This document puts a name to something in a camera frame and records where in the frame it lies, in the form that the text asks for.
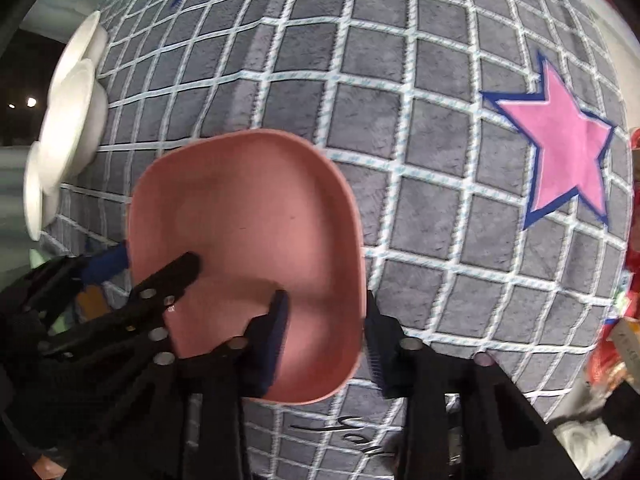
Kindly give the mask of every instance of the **white bowl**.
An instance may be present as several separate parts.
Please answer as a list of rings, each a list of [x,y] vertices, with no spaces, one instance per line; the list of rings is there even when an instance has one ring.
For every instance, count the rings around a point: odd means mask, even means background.
[[[56,188],[49,195],[45,195],[40,187],[38,164],[40,157],[40,143],[36,140],[29,150],[27,165],[24,168],[24,220],[31,240],[38,241],[43,228],[53,222],[58,211],[60,188]]]
[[[77,63],[54,92],[40,130],[38,174],[50,194],[92,161],[107,120],[107,94],[89,59]]]
[[[107,40],[107,31],[100,25],[100,11],[96,10],[86,17],[66,44],[51,78],[49,102],[51,102],[53,92],[78,61],[90,59],[95,67],[98,66],[100,58],[107,48]]]

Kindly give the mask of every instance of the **grid pattern fabric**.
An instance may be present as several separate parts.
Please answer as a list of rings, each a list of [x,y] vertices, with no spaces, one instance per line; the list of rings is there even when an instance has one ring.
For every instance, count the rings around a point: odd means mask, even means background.
[[[552,413],[611,304],[632,193],[622,97],[581,0],[105,0],[102,11],[108,124],[96,159],[63,184],[45,243],[78,254],[122,240],[132,189],[164,153],[288,130],[351,184],[383,313],[438,351],[491,352]],[[608,227],[574,198],[521,229],[534,154],[479,91],[535,90],[538,50],[584,108],[620,125],[603,169]],[[130,286],[127,273],[107,284],[114,306]],[[344,416],[358,417],[360,438],[314,431]],[[363,358],[327,400],[247,402],[252,467],[280,480],[391,478],[380,452],[403,416]]]

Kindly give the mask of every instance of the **bowl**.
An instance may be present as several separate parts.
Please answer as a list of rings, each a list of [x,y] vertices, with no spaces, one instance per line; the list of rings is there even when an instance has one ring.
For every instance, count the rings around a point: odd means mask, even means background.
[[[53,193],[94,158],[107,106],[107,94],[95,80],[93,62],[83,59],[60,83],[42,121],[38,174],[45,193]]]
[[[108,35],[100,25],[100,11],[89,14],[66,44],[58,60],[49,85],[49,102],[56,88],[60,86],[71,69],[83,59],[90,59],[97,67],[107,48]]]
[[[31,240],[37,242],[43,228],[53,222],[58,211],[60,189],[56,188],[49,195],[42,192],[38,176],[40,143],[36,140],[29,150],[27,165],[24,169],[24,188],[22,198],[24,202],[24,220]]]
[[[306,140],[251,130],[156,160],[129,209],[136,283],[185,251],[201,273],[165,311],[175,352],[205,354],[289,293],[289,324],[265,400],[306,404],[350,379],[366,306],[360,214],[340,170]]]

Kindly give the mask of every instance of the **gray tablecloth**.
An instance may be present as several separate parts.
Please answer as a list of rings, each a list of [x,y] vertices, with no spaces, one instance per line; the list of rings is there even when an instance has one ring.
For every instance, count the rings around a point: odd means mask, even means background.
[[[487,349],[551,413],[610,305],[632,191],[616,75],[580,0],[106,0],[102,21],[108,124],[95,161],[63,186],[49,244],[121,240],[140,174],[192,139],[293,132],[353,188],[381,309],[438,351]],[[538,49],[583,106],[620,125],[604,163],[608,229],[574,198],[522,230],[530,147],[479,91],[535,90]],[[119,276],[111,301],[129,287]],[[371,455],[402,414],[363,362],[323,402],[248,402],[252,466],[283,480],[388,477],[389,458]],[[294,428],[340,416],[361,417],[362,439]]]

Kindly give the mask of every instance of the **screw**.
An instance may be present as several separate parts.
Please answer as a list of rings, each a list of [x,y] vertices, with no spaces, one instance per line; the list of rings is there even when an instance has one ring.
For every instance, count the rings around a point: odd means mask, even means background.
[[[154,288],[146,288],[140,292],[140,298],[143,300],[149,300],[150,298],[156,295],[156,290]]]
[[[175,361],[175,355],[171,352],[160,352],[154,356],[154,362],[160,366],[170,365]]]
[[[492,366],[495,361],[487,352],[478,352],[474,355],[474,362],[480,366]]]
[[[422,341],[417,337],[405,337],[400,340],[400,347],[404,350],[419,350],[422,348]]]
[[[238,337],[232,337],[226,344],[232,350],[242,350],[245,346],[249,344],[249,341],[245,337],[238,336]]]
[[[167,332],[167,329],[163,326],[159,326],[149,332],[149,339],[151,339],[151,341],[162,341],[162,339],[165,339],[168,335],[169,333]]]

